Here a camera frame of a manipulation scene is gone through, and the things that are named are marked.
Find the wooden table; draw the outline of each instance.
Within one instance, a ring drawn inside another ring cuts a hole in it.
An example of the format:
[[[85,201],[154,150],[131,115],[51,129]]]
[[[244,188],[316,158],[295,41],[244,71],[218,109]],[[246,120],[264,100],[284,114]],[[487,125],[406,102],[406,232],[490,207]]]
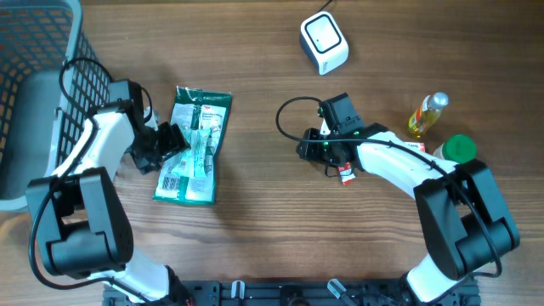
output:
[[[139,175],[130,158],[115,179],[138,247],[182,279],[359,280],[414,267],[426,253],[415,202],[368,173],[348,187],[326,178],[298,159],[274,117],[292,97],[347,92],[366,122],[407,139],[410,114],[444,91],[450,105],[425,145],[473,138],[522,235],[503,276],[480,280],[484,305],[542,304],[542,3],[338,1],[329,9],[350,55],[327,76],[298,44],[301,22],[322,2],[88,3],[98,5],[84,6],[84,29],[102,62],[147,87],[162,119],[177,85],[233,94],[216,206],[152,201],[158,173]],[[282,124],[302,135],[320,120],[315,105],[300,102]],[[30,227],[28,215],[0,214],[0,305],[98,305],[101,285],[57,292],[34,279]]]

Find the device screen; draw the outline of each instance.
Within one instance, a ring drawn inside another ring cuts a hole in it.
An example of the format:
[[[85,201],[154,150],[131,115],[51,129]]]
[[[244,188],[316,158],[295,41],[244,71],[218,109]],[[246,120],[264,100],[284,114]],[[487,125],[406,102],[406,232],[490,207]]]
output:
[[[326,15],[322,15],[320,18],[308,23],[306,31],[319,52],[325,52],[340,42],[340,37]]]

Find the table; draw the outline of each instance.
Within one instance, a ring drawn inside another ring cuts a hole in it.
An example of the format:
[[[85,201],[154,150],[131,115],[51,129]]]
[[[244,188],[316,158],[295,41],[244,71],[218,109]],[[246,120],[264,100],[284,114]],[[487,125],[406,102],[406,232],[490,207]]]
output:
[[[407,139],[427,94],[450,105],[424,139],[430,151],[457,133],[473,138],[517,222],[522,243],[498,280],[480,280],[484,305],[544,298],[544,5],[538,1],[338,1],[329,10],[348,40],[346,64],[319,76],[298,45],[301,22],[322,2],[85,1],[84,29],[115,77],[149,89],[168,119],[177,85],[228,91],[232,112],[218,158],[214,207],[151,196],[125,157],[115,186],[134,239],[184,280],[326,281],[399,277],[426,253],[415,202],[368,173],[348,187],[298,159],[274,125],[284,101],[347,92],[365,121]],[[315,105],[282,124],[318,127]],[[0,213],[0,305],[98,305],[101,285],[57,292],[26,257],[31,221]],[[62,277],[56,281],[70,281]]]

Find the laundry basket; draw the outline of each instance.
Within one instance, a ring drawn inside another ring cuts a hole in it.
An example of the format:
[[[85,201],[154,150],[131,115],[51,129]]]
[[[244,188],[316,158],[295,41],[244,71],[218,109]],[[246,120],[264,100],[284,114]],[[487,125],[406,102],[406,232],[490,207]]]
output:
[[[82,134],[84,113],[108,98],[106,74],[82,30],[77,0],[2,0],[0,3],[0,210],[25,211],[32,179],[50,175]]]

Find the basket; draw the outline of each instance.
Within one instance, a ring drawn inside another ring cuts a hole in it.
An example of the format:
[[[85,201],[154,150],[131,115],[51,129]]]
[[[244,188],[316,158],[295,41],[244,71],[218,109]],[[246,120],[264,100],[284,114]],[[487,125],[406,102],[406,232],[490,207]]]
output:
[[[106,74],[79,61],[97,59],[76,0],[2,0],[0,7],[0,210],[26,210],[32,179],[47,177],[82,134],[84,113],[108,99]]]

